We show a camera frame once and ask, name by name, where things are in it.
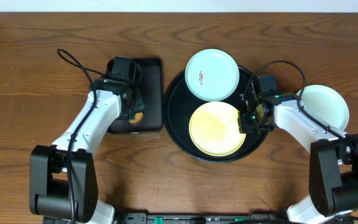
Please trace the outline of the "light blue plate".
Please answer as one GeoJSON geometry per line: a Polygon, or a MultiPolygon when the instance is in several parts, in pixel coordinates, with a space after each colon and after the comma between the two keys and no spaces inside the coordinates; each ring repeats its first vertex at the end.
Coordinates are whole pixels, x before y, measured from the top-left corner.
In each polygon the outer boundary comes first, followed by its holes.
{"type": "Polygon", "coordinates": [[[239,84],[236,61],[225,51],[205,49],[190,58],[185,68],[189,90],[201,100],[221,101],[229,97],[239,84]]]}
{"type": "Polygon", "coordinates": [[[335,90],[324,85],[306,86],[301,96],[307,113],[315,115],[334,126],[345,130],[349,122],[349,108],[344,98],[335,90]]]}

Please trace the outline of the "yellow plate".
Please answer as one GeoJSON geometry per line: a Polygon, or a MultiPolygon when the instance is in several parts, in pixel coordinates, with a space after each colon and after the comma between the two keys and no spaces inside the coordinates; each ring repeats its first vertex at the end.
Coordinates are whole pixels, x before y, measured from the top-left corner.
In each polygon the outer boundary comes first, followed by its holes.
{"type": "Polygon", "coordinates": [[[246,134],[239,131],[239,110],[222,101],[201,105],[191,115],[188,129],[193,144],[203,153],[228,156],[240,149],[246,134]]]}

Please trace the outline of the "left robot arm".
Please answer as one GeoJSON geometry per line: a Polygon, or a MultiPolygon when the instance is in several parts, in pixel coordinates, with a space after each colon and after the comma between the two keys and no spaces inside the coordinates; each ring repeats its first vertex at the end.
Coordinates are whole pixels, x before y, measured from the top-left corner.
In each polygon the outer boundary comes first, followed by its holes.
{"type": "Polygon", "coordinates": [[[70,127],[30,155],[29,208],[48,222],[112,223],[115,209],[98,198],[94,154],[112,122],[133,118],[142,106],[140,64],[116,57],[91,82],[86,103],[70,127]]]}

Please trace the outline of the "green and orange sponge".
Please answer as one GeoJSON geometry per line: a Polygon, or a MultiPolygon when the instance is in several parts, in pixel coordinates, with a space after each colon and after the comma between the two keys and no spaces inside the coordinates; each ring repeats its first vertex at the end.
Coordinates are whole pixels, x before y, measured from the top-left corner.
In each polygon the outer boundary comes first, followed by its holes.
{"type": "Polygon", "coordinates": [[[137,124],[143,120],[143,117],[144,117],[143,112],[136,113],[133,118],[129,119],[129,122],[131,124],[137,124]]]}

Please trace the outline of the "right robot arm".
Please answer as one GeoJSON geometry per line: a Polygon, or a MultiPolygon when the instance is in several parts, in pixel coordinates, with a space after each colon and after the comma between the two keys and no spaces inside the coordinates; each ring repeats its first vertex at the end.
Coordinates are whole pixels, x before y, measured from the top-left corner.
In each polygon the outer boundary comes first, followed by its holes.
{"type": "Polygon", "coordinates": [[[310,154],[309,195],[287,208],[293,223],[353,220],[358,210],[358,134],[337,129],[312,113],[294,93],[283,94],[274,81],[249,81],[239,113],[241,133],[280,128],[310,154]]]}

